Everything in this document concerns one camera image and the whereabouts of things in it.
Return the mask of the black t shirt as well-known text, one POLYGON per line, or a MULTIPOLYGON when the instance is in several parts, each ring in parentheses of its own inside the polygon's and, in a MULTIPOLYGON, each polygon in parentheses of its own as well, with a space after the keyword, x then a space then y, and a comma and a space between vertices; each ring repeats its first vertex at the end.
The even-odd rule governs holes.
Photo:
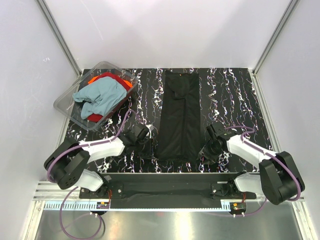
POLYGON ((194 162, 201 148, 199 75, 167 70, 155 156, 160 161, 194 162))

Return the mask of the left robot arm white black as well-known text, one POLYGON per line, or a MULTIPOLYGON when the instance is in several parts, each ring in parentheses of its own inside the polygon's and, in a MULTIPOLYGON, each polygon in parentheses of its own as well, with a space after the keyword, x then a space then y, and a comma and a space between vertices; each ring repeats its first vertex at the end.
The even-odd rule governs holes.
POLYGON ((153 138, 151 124, 136 124, 132 129, 110 138, 77 142, 67 138, 44 162, 49 179, 60 189, 79 187, 81 198, 105 198, 111 194, 109 180, 87 169, 87 164, 107 157, 131 153, 150 158, 153 138))

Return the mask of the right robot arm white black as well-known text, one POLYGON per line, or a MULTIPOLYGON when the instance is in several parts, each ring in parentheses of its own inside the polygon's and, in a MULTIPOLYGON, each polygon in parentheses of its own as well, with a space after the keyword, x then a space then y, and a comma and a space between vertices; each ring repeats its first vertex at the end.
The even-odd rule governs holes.
POLYGON ((238 125, 209 125, 206 128, 209 140, 198 153, 198 158, 216 163, 222 153, 228 152, 258 169, 257 173, 240 173, 230 180, 224 193, 235 199, 244 193, 264 195, 274 205, 297 201, 305 190, 305 184, 292 155, 287 151, 268 150, 251 142, 246 136, 255 130, 244 126, 245 132, 240 133, 237 131, 239 128, 238 125))

